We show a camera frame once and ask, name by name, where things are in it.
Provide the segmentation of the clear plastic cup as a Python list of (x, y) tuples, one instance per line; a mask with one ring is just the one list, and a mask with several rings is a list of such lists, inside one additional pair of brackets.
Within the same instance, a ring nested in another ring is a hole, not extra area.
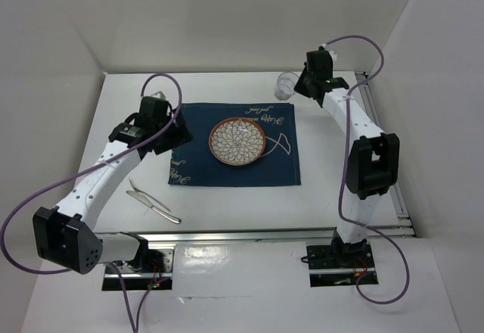
[(299, 79), (299, 76), (294, 72), (281, 73), (276, 81), (274, 87), (274, 96), (279, 101), (287, 101), (295, 95), (294, 87)]

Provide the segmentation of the silver fork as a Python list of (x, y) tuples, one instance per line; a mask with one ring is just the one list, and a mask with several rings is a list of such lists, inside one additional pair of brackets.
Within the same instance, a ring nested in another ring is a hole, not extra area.
[(135, 185), (135, 183), (132, 181), (131, 178), (129, 178), (129, 184), (131, 185), (133, 191), (135, 191), (136, 193), (139, 193), (140, 195), (144, 195), (146, 198), (148, 198), (150, 201), (153, 201), (156, 205), (158, 205), (159, 207), (161, 207), (166, 212), (168, 212), (168, 213), (171, 213), (172, 212), (165, 204), (163, 204), (161, 201), (159, 201), (158, 199), (156, 199), (154, 196), (152, 196), (152, 195), (148, 194), (147, 192), (142, 191), (140, 188), (138, 188)]

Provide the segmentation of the floral ceramic plate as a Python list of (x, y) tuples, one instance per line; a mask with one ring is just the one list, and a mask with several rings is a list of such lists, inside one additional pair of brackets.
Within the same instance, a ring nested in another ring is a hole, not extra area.
[(243, 117), (223, 120), (209, 134), (209, 149), (213, 156), (229, 166), (241, 167), (256, 161), (265, 146), (262, 127)]

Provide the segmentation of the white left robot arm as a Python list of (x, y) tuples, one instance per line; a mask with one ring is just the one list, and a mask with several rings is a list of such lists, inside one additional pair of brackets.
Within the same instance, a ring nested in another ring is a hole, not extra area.
[(98, 217), (118, 186), (149, 153), (162, 154), (192, 140), (180, 107), (146, 96), (137, 113), (116, 126), (96, 170), (51, 209), (33, 216), (38, 255), (82, 275), (98, 264), (122, 261), (133, 272), (149, 263), (147, 240), (131, 232), (97, 235)]

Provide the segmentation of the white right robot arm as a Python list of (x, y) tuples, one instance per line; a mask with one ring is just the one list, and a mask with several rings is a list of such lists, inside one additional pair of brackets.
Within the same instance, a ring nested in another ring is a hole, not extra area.
[(399, 168), (399, 137), (377, 126), (349, 94), (349, 85), (334, 76), (336, 53), (321, 45), (306, 53), (303, 71), (294, 86), (297, 94), (315, 100), (328, 112), (345, 136), (343, 186), (338, 197), (340, 222), (330, 258), (348, 266), (363, 245), (366, 227), (377, 205), (396, 184)]

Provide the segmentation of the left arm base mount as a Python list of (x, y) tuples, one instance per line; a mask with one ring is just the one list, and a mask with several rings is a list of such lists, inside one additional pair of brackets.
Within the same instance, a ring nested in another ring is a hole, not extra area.
[(103, 252), (105, 263), (102, 291), (121, 291), (119, 270), (127, 291), (169, 291), (173, 283), (175, 246), (173, 244), (147, 244), (134, 247), (109, 247)]

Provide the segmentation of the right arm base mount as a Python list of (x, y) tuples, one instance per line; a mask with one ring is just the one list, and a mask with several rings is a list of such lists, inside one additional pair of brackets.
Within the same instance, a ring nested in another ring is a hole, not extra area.
[(329, 245), (309, 245), (300, 261), (309, 269), (312, 288), (355, 285), (378, 285), (378, 277), (371, 247), (343, 262), (337, 261)]

